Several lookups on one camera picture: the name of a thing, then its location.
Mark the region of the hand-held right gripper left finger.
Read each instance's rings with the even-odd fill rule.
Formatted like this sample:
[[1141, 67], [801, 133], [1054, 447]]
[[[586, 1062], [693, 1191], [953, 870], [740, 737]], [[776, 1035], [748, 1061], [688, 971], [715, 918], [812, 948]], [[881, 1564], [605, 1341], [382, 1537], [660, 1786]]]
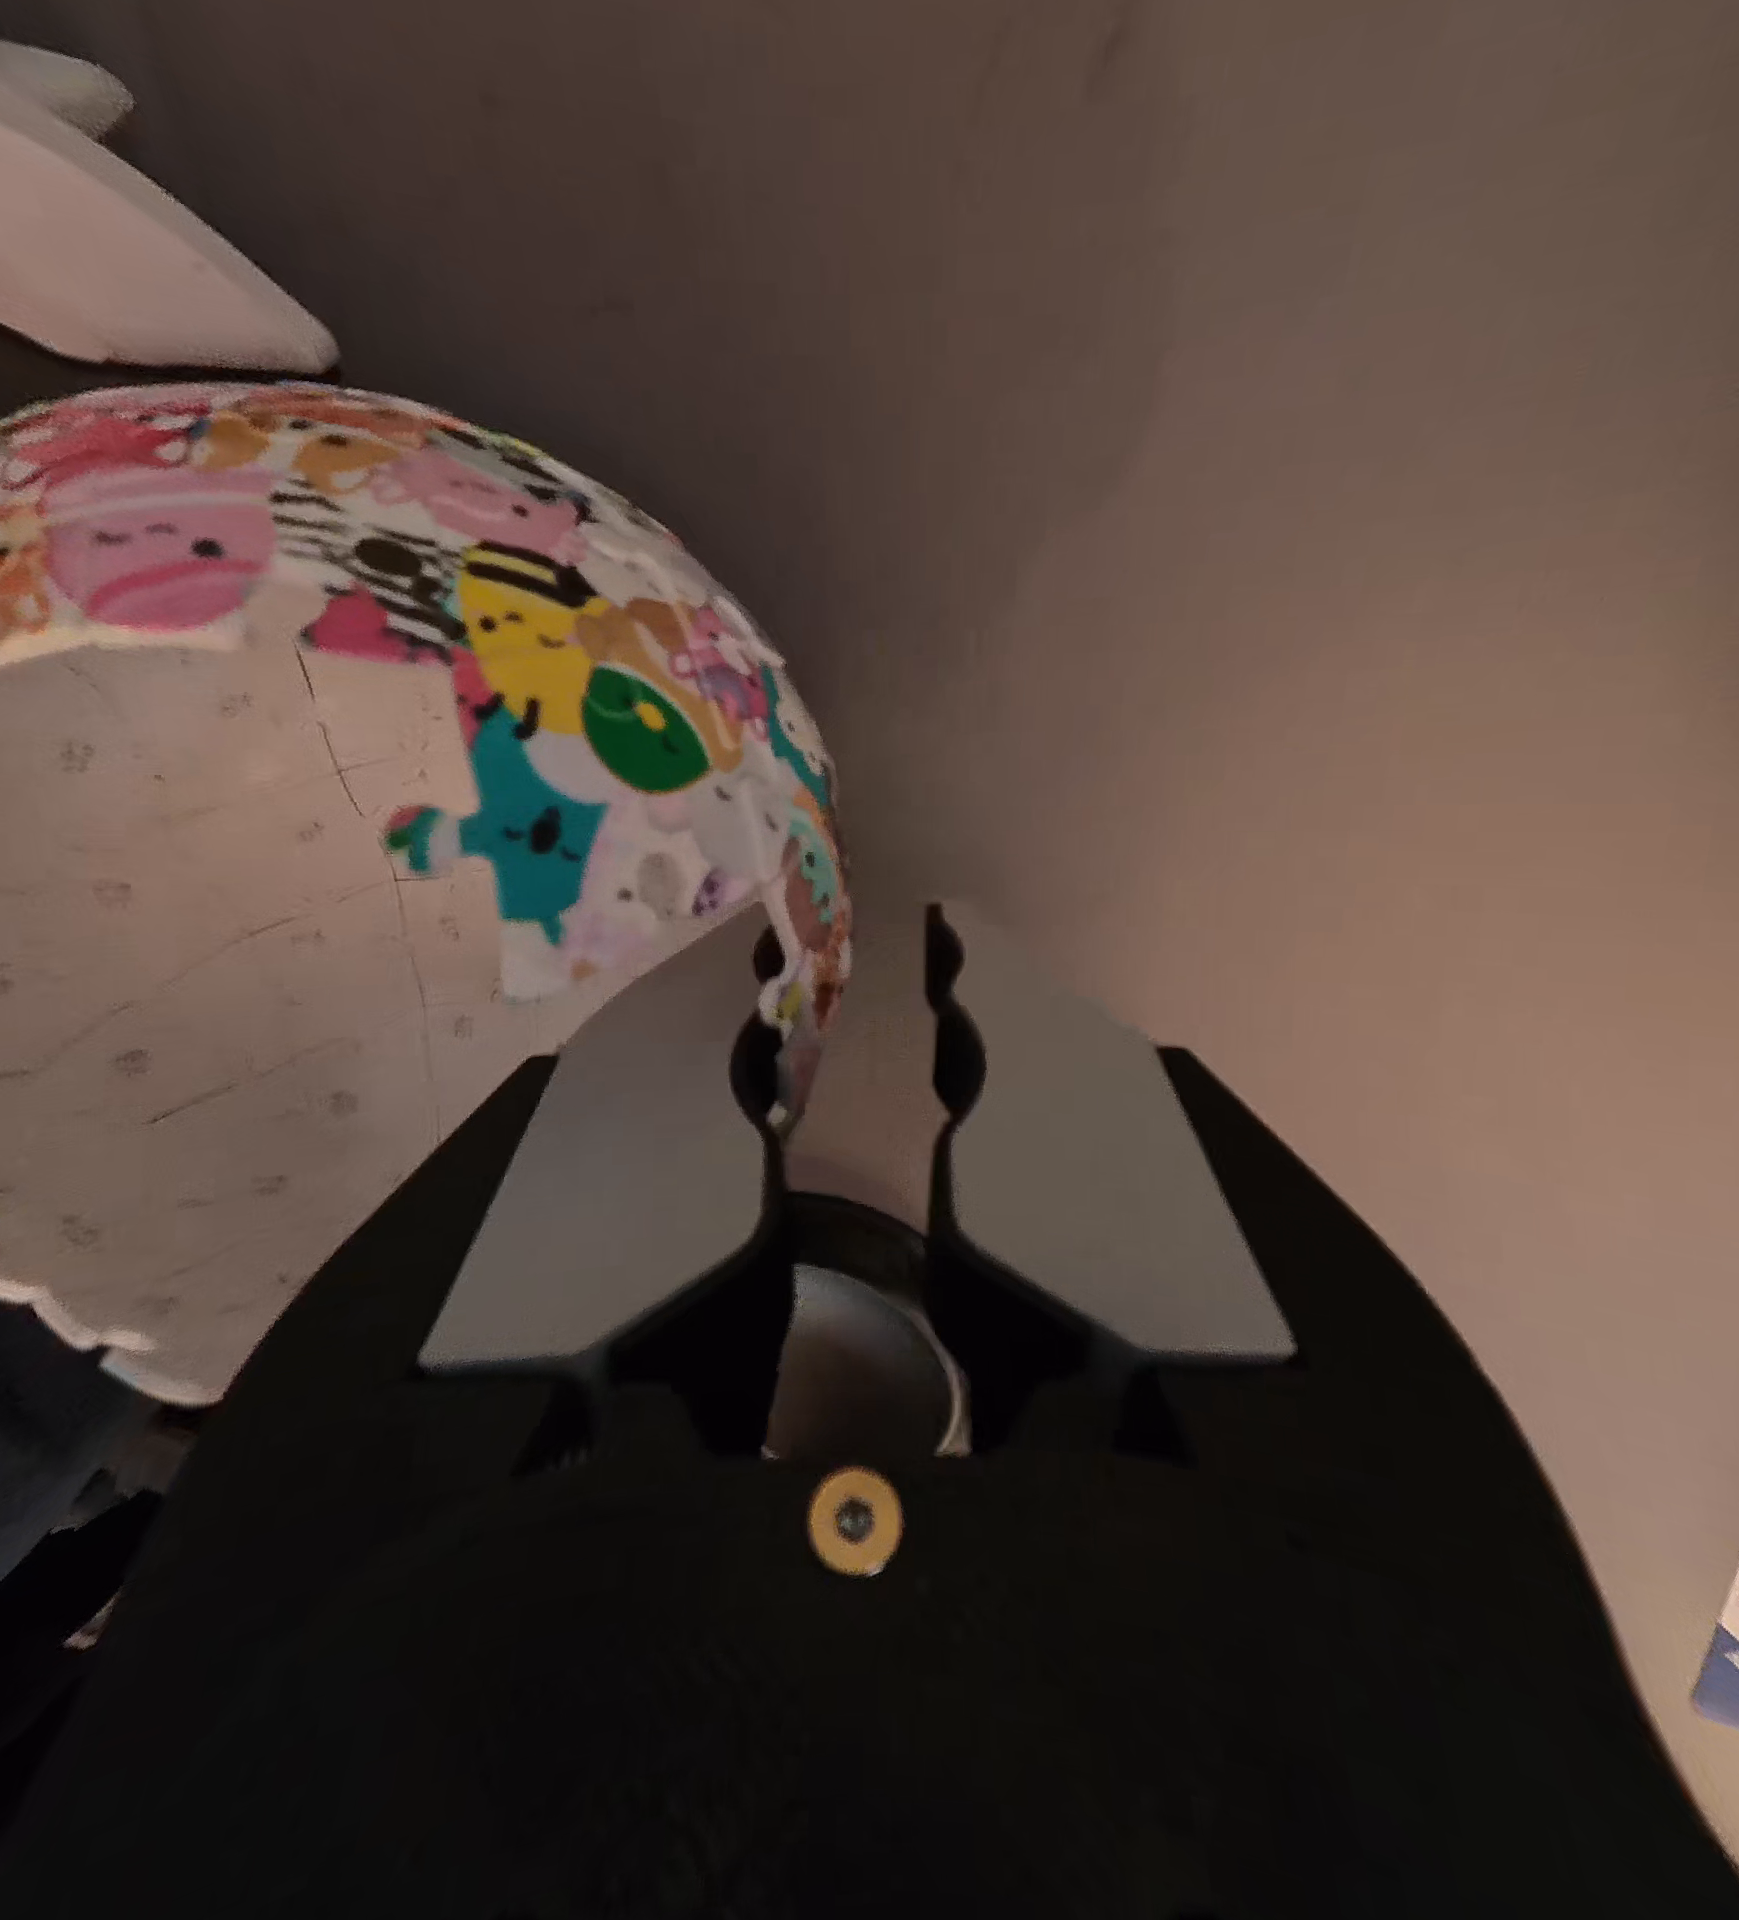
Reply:
[[662, 1389], [711, 1451], [765, 1443], [792, 1318], [765, 922], [723, 922], [564, 1047], [418, 1355], [546, 1378], [599, 1417]]

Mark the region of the colourful cartoon puzzle ball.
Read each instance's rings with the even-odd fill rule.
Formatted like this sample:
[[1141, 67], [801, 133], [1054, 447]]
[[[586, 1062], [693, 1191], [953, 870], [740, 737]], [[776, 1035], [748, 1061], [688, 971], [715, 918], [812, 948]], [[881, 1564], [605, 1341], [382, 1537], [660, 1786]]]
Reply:
[[836, 788], [738, 600], [515, 438], [280, 380], [0, 419], [0, 1308], [209, 1406], [479, 1074], [748, 909], [795, 1113]]

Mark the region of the black round ball stand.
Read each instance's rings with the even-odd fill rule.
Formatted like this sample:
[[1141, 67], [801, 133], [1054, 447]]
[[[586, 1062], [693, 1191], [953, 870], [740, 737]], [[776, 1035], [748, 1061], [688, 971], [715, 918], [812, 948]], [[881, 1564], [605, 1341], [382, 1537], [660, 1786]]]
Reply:
[[843, 1198], [793, 1193], [792, 1313], [764, 1454], [881, 1473], [974, 1449], [969, 1383], [930, 1321], [920, 1231]]

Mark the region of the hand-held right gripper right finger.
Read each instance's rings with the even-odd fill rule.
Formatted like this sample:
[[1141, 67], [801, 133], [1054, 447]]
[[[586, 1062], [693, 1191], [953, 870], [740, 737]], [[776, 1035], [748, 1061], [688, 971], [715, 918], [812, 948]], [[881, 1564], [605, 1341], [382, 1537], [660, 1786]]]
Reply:
[[959, 902], [930, 907], [925, 1306], [975, 1454], [1182, 1458], [1167, 1388], [1289, 1365], [1297, 1337], [1162, 1048]]

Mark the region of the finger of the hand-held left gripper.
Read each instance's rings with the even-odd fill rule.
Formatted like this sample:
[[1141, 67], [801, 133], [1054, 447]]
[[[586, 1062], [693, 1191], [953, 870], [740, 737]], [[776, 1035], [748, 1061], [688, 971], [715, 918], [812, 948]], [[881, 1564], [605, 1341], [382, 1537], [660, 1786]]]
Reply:
[[0, 328], [84, 364], [319, 375], [338, 359], [215, 229], [3, 81]]

